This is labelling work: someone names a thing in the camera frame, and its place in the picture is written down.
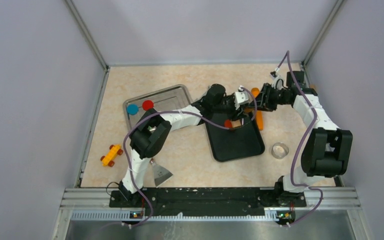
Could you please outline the orange-red dough piece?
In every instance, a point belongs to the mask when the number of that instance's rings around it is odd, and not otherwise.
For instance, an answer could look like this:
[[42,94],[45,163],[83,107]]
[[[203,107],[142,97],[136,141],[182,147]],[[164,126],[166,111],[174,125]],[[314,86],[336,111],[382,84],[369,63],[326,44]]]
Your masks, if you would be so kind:
[[229,130],[232,130],[234,127],[233,127],[233,123],[232,123],[232,121],[231,120],[229,120],[229,119],[226,119],[225,121],[224,121],[224,126],[226,127],[226,128],[228,128]]

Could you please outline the black baking tray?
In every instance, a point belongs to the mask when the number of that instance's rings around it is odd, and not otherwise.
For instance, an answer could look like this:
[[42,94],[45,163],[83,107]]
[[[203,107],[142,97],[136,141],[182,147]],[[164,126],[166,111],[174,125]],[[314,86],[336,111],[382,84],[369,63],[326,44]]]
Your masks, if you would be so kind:
[[243,119],[244,126],[236,130],[225,130],[210,123],[205,123],[213,158],[228,162],[261,155],[265,152],[262,135],[253,114],[248,113]]

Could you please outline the wooden dough roller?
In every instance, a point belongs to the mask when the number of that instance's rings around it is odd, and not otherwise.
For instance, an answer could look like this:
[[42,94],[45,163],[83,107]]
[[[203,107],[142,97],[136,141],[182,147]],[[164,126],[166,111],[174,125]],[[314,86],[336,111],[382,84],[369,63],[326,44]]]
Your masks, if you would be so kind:
[[243,128],[255,121],[257,110],[251,107],[240,107],[229,119],[234,129]]

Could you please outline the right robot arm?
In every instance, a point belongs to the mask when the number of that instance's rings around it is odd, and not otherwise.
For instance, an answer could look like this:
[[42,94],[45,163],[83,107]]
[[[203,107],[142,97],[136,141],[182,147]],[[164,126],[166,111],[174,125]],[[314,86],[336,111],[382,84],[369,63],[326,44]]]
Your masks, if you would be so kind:
[[283,78],[274,70],[270,76],[273,83],[265,83],[256,98],[258,110],[273,112],[279,105],[290,105],[307,128],[293,157],[291,172],[275,183],[274,202],[287,206],[313,184],[346,173],[353,134],[331,120],[316,90],[305,85],[303,71],[289,71]]

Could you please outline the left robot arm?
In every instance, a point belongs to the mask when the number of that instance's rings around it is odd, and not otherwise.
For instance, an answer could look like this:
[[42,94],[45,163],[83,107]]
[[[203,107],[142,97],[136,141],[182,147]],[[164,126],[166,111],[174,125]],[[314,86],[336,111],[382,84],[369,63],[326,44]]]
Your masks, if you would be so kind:
[[233,131],[234,127],[217,124],[210,118],[214,114],[225,114],[229,120],[236,121],[246,117],[248,107],[257,108],[257,100],[250,90],[239,86],[237,91],[227,95],[223,85],[213,84],[200,99],[184,108],[147,110],[123,140],[124,144],[129,143],[130,151],[126,154],[128,168],[118,187],[121,200],[129,207],[140,202],[139,191],[143,187],[148,164],[161,151],[170,132],[204,122]]

